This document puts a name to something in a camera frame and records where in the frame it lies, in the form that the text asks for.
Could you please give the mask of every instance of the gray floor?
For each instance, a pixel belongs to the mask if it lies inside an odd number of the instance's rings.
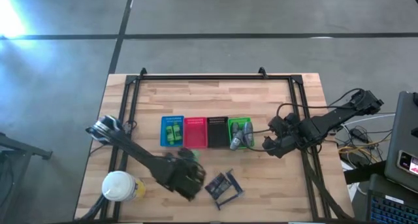
[[[117,34],[126,4],[3,1],[7,31],[23,35]],[[127,33],[417,32],[417,11],[414,0],[134,0]],[[54,151],[33,158],[11,223],[72,219],[91,142],[84,128],[97,117],[115,42],[0,40],[0,131]],[[327,102],[360,87],[393,112],[399,91],[418,89],[417,50],[413,38],[125,40],[116,72],[319,72]]]

